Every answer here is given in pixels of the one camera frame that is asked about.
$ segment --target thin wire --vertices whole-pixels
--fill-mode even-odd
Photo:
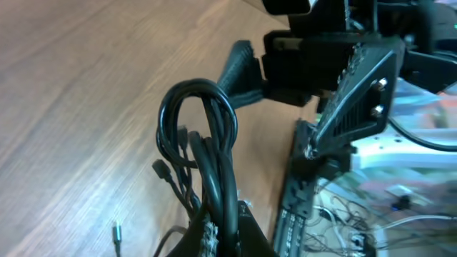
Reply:
[[[347,248],[346,243],[344,243],[343,237],[341,236],[341,234],[339,233],[339,231],[337,229],[337,224],[336,224],[335,216],[333,215],[333,213],[331,211],[329,211],[327,208],[324,208],[324,207],[320,207],[320,206],[313,206],[313,207],[318,209],[318,210],[325,211],[330,216],[331,222],[333,224],[333,231],[335,232],[335,236],[339,240],[341,248],[342,249],[346,249]]]
[[[441,220],[447,220],[447,221],[455,221],[456,217],[439,216],[439,215],[419,215],[419,216],[404,218],[404,219],[395,221],[393,223],[390,223],[386,226],[383,226],[383,227],[380,227],[380,228],[377,228],[374,230],[377,231],[377,230],[381,230],[381,229],[389,229],[389,228],[393,228],[395,226],[400,226],[401,224],[405,224],[405,223],[412,222],[412,221],[418,221],[418,220],[422,220],[422,219],[441,219]]]
[[[338,256],[345,256],[341,253],[339,253],[338,251],[341,251],[342,249],[338,249],[338,251],[335,251],[333,250],[332,248],[329,248],[325,243],[323,243],[322,241],[320,241],[317,236],[314,236],[310,233],[306,233],[307,236],[309,237],[312,237],[312,239],[314,239],[316,242],[318,242],[319,244],[321,244],[323,246],[323,250],[316,250],[316,252],[325,252],[325,251],[328,251],[328,252],[331,252],[331,253],[335,253],[336,255]]]
[[[166,233],[165,236],[160,240],[159,245],[157,246],[156,252],[154,253],[153,257],[159,257],[162,248],[165,245],[165,242],[169,239],[173,232],[178,232],[184,235],[187,232],[187,229],[182,226],[172,226]]]

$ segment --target black cable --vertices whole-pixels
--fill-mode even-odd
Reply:
[[[181,192],[179,192],[178,187],[176,186],[176,184],[173,181],[173,178],[171,177],[170,168],[165,164],[165,162],[160,159],[154,161],[154,163],[152,164],[152,169],[157,173],[157,176],[159,176],[160,179],[164,179],[166,182],[170,184],[171,189],[173,189],[174,194],[186,209],[189,217],[193,217],[194,210],[186,202],[186,199],[184,199]]]
[[[419,146],[423,146],[437,151],[457,152],[457,146],[441,145],[438,143],[423,140],[422,138],[407,131],[392,117],[388,118],[388,122],[392,126],[392,128],[395,129],[400,135],[402,135],[404,138],[408,139],[413,143],[417,143]]]
[[[189,133],[189,143],[191,144],[192,153],[194,153],[195,162],[201,174],[201,182],[208,197],[211,217],[220,226],[223,223],[224,208],[219,178],[211,160],[208,158],[209,154],[206,152],[206,148],[198,132],[192,131]]]
[[[238,233],[238,196],[236,192],[235,174],[231,162],[224,153],[218,154],[219,168],[221,169],[222,184],[224,185],[224,240],[227,249],[236,248],[236,236]]]
[[[190,96],[202,99],[211,132],[211,138],[204,140],[197,132],[188,134],[195,161],[190,161],[184,151],[184,157],[179,154],[181,139],[177,125],[178,114],[184,99]],[[243,104],[244,101],[249,100],[247,96],[238,98],[236,102]],[[238,199],[231,164],[231,149],[237,133],[238,123],[235,111],[225,93],[212,81],[206,79],[183,81],[173,86],[161,103],[156,131],[157,146],[162,156],[173,165],[176,173],[180,174],[182,184],[187,188],[185,194],[181,190],[181,196],[178,194],[176,196],[182,203],[184,202],[183,205],[189,205],[189,194],[192,193],[194,196],[194,193],[190,192],[192,177],[189,170],[198,168],[211,220],[222,228],[225,251],[235,249],[238,233]]]
[[[183,81],[167,92],[159,109],[159,122],[156,135],[159,151],[171,163],[178,166],[198,168],[195,161],[189,161],[179,156],[177,143],[174,142],[174,137],[177,134],[179,107],[181,107],[183,100],[190,96],[210,96],[229,114],[231,126],[225,132],[234,135],[231,137],[231,142],[229,142],[230,146],[233,146],[235,143],[236,134],[238,133],[238,122],[235,111],[231,108],[225,93],[212,81],[207,79]]]
[[[186,201],[186,199],[184,199],[183,195],[181,193],[179,193],[179,189],[178,187],[176,186],[176,184],[174,183],[174,181],[167,181],[170,186],[171,186],[171,189],[173,189],[173,192],[174,194],[176,195],[176,197],[178,198],[178,200],[181,202],[181,204],[184,206],[184,208],[186,209],[187,211],[187,214],[189,215],[189,217],[193,217],[194,215],[194,210],[192,209],[192,207],[190,207],[189,203]]]
[[[181,149],[183,151],[183,156],[186,160],[189,159],[188,155],[187,155],[187,150],[182,148]],[[186,201],[188,203],[191,202],[191,195],[194,193],[194,190],[192,189],[192,171],[191,171],[191,168],[189,167],[186,167],[186,173],[187,173],[187,179],[189,180],[189,187],[187,188],[187,191],[186,191]]]
[[[159,245],[157,246],[156,252],[154,253],[153,257],[159,257],[162,248],[165,245],[165,242],[169,239],[173,232],[178,232],[180,234],[185,234],[187,229],[181,226],[172,226],[166,233],[165,236],[160,240]]]

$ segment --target coiled cable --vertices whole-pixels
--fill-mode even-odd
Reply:
[[[179,137],[182,135],[179,135],[177,124],[179,109],[184,99],[191,96],[202,99],[211,132],[211,137],[205,139],[198,132],[188,133],[195,161],[190,161],[187,154],[180,156]],[[180,82],[167,92],[161,102],[156,130],[159,151],[173,166],[180,185],[184,184],[181,192],[187,201],[195,194],[191,191],[191,176],[184,169],[197,168],[200,171],[211,220],[222,228],[221,238],[227,251],[235,249],[238,233],[238,197],[231,162],[231,149],[237,133],[238,121],[229,98],[212,81],[192,79]]]

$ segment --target cable bundle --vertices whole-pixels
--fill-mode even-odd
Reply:
[[[203,101],[211,137],[201,138],[198,132],[187,133],[185,128],[178,128],[179,109],[184,99],[191,96]],[[192,79],[178,83],[161,103],[156,142],[160,153],[176,172],[179,189],[162,160],[155,161],[153,168],[160,178],[170,183],[191,219],[201,207],[199,198],[192,191],[191,168],[200,171],[203,201],[208,204],[211,220],[222,228],[222,243],[227,249],[235,249],[238,232],[238,197],[231,161],[237,133],[235,111],[227,95],[212,81]],[[195,161],[190,161],[187,156],[188,140]],[[179,147],[184,156],[180,156]]]

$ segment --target bolt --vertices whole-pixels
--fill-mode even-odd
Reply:
[[[375,118],[379,118],[383,114],[383,111],[384,111],[384,107],[381,105],[378,105],[375,108],[371,109],[371,115]]]
[[[371,85],[375,90],[382,92],[386,88],[387,79],[386,78],[382,78],[379,81],[375,80],[375,81],[373,81],[373,83],[371,83]]]

